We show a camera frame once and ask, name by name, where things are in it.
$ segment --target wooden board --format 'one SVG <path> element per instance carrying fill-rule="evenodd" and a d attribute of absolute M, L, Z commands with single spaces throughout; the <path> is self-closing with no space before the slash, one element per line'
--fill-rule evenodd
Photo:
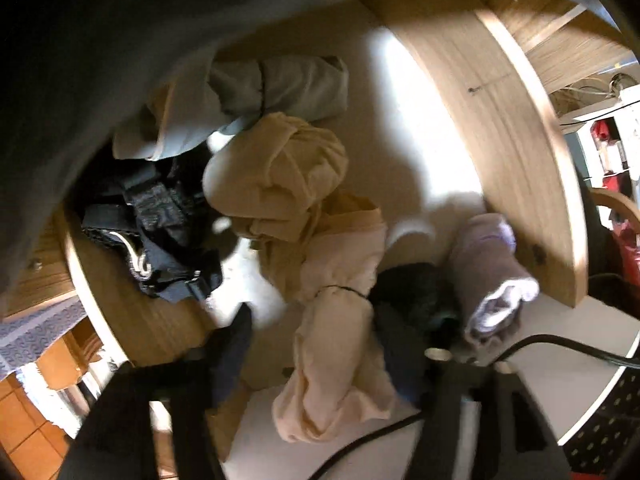
<path fill-rule="evenodd" d="M 528 52 L 581 14 L 585 7 L 569 0 L 482 0 Z"/>
<path fill-rule="evenodd" d="M 76 294 L 53 222 L 45 225 L 27 268 L 7 299 L 5 320 L 17 319 Z"/>
<path fill-rule="evenodd" d="M 117 362 L 129 360 L 134 366 L 170 362 L 200 346 L 215 329 L 211 317 L 195 300 L 172 304 L 140 292 L 119 255 L 89 240 L 73 213 L 59 209 L 54 220 L 78 296 L 107 352 Z M 211 417 L 210 428 L 221 460 L 230 452 L 249 394 L 241 382 Z"/>
<path fill-rule="evenodd" d="M 590 11 L 527 53 L 549 94 L 632 56 L 622 35 Z"/>
<path fill-rule="evenodd" d="M 575 306 L 587 290 L 584 213 L 571 156 L 523 51 L 479 0 L 365 0 L 440 92 L 488 208 L 516 232 L 543 292 Z"/>

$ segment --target folded garment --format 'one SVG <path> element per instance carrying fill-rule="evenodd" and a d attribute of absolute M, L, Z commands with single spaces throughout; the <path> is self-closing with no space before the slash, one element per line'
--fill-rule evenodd
<path fill-rule="evenodd" d="M 287 299 L 300 286 L 320 203 L 341 183 L 347 164 L 333 132 L 276 113 L 235 136 L 204 171 L 207 202 L 232 219 L 236 233 L 256 240 L 262 274 Z"/>
<path fill-rule="evenodd" d="M 460 304 L 444 273 L 428 263 L 387 269 L 369 294 L 386 371 L 398 394 L 420 407 L 430 347 L 449 348 L 460 328 Z"/>
<path fill-rule="evenodd" d="M 306 309 L 294 338 L 296 367 L 273 403 L 284 440 L 323 442 L 347 424 L 390 416 L 395 391 L 366 300 L 385 233 L 367 199 L 339 190 L 322 204 L 301 270 Z"/>
<path fill-rule="evenodd" d="M 518 261 L 511 226 L 498 213 L 473 217 L 458 234 L 449 257 L 460 300 L 464 336 L 478 347 L 500 339 L 517 321 L 520 303 L 534 300 L 538 282 Z"/>
<path fill-rule="evenodd" d="M 116 127 L 113 156 L 176 156 L 215 131 L 236 134 L 270 112 L 306 121 L 330 117 L 346 110 L 348 78 L 346 66 L 335 56 L 198 60 Z"/>

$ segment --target wooden drawer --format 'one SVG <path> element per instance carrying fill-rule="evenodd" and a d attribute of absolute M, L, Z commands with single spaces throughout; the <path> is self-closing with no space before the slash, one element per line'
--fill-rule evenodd
<path fill-rule="evenodd" d="M 5 319 L 24 316 L 76 294 L 58 235 L 47 221 L 27 268 L 8 299 Z"/>

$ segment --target wooden edge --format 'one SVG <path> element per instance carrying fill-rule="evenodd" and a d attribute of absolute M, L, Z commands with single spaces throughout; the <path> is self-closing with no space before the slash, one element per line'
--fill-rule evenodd
<path fill-rule="evenodd" d="M 516 256 L 569 306 L 587 292 L 586 226 L 574 165 L 526 55 L 479 0 L 364 0 L 432 79 Z"/>
<path fill-rule="evenodd" d="M 43 310 L 48 306 L 55 305 L 60 303 L 60 301 L 70 300 L 72 297 L 77 296 L 78 293 L 75 290 L 70 290 L 65 292 L 64 294 L 60 294 L 55 298 L 50 298 L 49 300 L 43 301 L 37 305 L 30 306 L 29 308 L 25 308 L 20 312 L 15 312 L 14 314 L 9 314 L 7 317 L 2 319 L 3 323 L 9 323 L 11 321 L 15 321 L 16 319 L 20 319 L 21 317 L 28 316 L 29 314 L 33 314 L 39 310 Z"/>
<path fill-rule="evenodd" d="M 563 28 L 567 23 L 582 14 L 585 10 L 587 10 L 585 6 L 576 5 L 573 9 L 564 13 L 562 16 L 558 16 L 556 19 L 552 20 L 545 28 L 540 30 L 540 32 L 537 33 L 533 38 L 523 43 L 521 46 L 523 51 L 528 52 L 543 41 L 548 40 L 552 34 Z"/>
<path fill-rule="evenodd" d="M 542 81 L 536 74 L 524 51 L 518 46 L 513 36 L 504 27 L 498 17 L 489 9 L 476 10 L 476 16 L 489 30 L 495 41 L 511 61 L 514 69 L 529 92 L 531 101 L 535 106 L 540 121 L 542 122 L 546 140 L 550 152 L 556 160 L 558 171 L 558 184 L 564 192 L 566 212 L 569 216 L 569 225 L 572 229 L 573 266 L 576 273 L 576 298 L 575 306 L 587 295 L 588 290 L 588 249 L 587 226 L 584 221 L 584 206 L 580 195 L 580 187 L 575 174 L 574 165 L 560 130 L 558 118 L 549 102 L 549 97 L 542 85 Z"/>
<path fill-rule="evenodd" d="M 117 363 L 123 363 L 124 361 L 129 360 L 125 351 L 122 349 L 122 346 L 113 335 L 107 321 L 104 319 L 102 311 L 98 307 L 94 295 L 91 292 L 91 287 L 86 280 L 80 259 L 76 253 L 75 245 L 71 239 L 69 224 L 62 206 L 60 206 L 53 214 L 53 220 L 56 230 L 58 231 L 58 235 L 60 236 L 60 244 L 62 245 L 66 264 L 69 268 L 71 281 L 76 288 L 76 293 L 78 294 L 80 301 L 82 301 L 82 306 L 84 306 L 84 310 L 89 317 L 91 324 L 95 328 L 95 332 L 114 361 Z"/>
<path fill-rule="evenodd" d="M 640 234 L 640 210 L 628 196 L 603 187 L 592 187 L 591 197 L 596 205 L 609 207 L 623 218 L 629 220 L 636 234 Z"/>

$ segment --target black cable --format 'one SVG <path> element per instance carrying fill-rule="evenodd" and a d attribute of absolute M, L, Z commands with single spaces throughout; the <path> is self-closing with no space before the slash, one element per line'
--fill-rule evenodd
<path fill-rule="evenodd" d="M 611 352 L 600 350 L 599 348 L 594 348 L 593 346 L 585 345 L 584 343 L 578 343 L 573 339 L 567 339 L 559 335 L 550 334 L 531 335 L 524 338 L 522 341 L 518 341 L 515 345 L 511 346 L 497 358 L 495 358 L 492 364 L 497 363 L 498 361 L 505 361 L 513 354 L 515 354 L 518 350 L 534 343 L 547 343 L 551 345 L 563 346 L 575 352 L 580 352 L 582 354 L 587 354 L 591 357 L 595 357 L 596 359 L 607 361 L 616 366 L 626 366 L 628 368 L 633 368 L 634 370 L 640 370 L 640 361 L 638 361 L 637 359 L 622 357 L 616 354 L 612 354 Z"/>
<path fill-rule="evenodd" d="M 329 471 L 336 463 L 338 463 L 341 459 L 343 459 L 346 455 L 348 455 L 351 451 L 358 449 L 363 444 L 367 442 L 371 442 L 372 440 L 376 440 L 381 436 L 385 436 L 389 433 L 393 433 L 394 431 L 401 430 L 402 428 L 407 427 L 414 422 L 418 422 L 419 420 L 423 420 L 425 417 L 424 412 L 416 413 L 415 415 L 408 416 L 403 420 L 399 420 L 394 424 L 390 424 L 389 426 L 385 426 L 380 430 L 373 431 L 372 433 L 366 434 L 365 436 L 361 436 L 359 439 L 354 440 L 350 444 L 347 444 L 342 449 L 339 449 L 334 454 L 332 454 L 317 470 L 313 473 L 308 480 L 320 480 L 324 474 Z"/>
<path fill-rule="evenodd" d="M 604 117 L 605 115 L 609 115 L 609 114 L 612 114 L 613 112 L 617 112 L 618 110 L 622 110 L 622 108 L 626 108 L 626 107 L 631 106 L 631 105 L 636 105 L 636 104 L 638 104 L 638 103 L 640 103 L 640 99 L 638 99 L 638 101 L 633 101 L 632 103 L 628 103 L 628 104 L 626 104 L 626 105 L 623 105 L 623 106 L 621 106 L 621 107 L 618 107 L 618 108 L 616 108 L 615 110 L 610 110 L 609 112 L 604 112 L 603 114 L 600 114 L 599 116 L 595 116 L 595 117 L 592 117 L 592 118 L 590 118 L 590 119 L 586 119 L 586 120 L 584 120 L 584 121 L 577 121 L 577 122 L 575 122 L 575 123 L 564 123 L 564 124 L 560 124 L 560 126 L 575 126 L 576 124 L 584 124 L 584 123 L 586 123 L 587 121 L 594 121 L 594 120 L 596 120 L 596 119 L 599 119 L 599 118 L 601 118 L 601 117 Z"/>

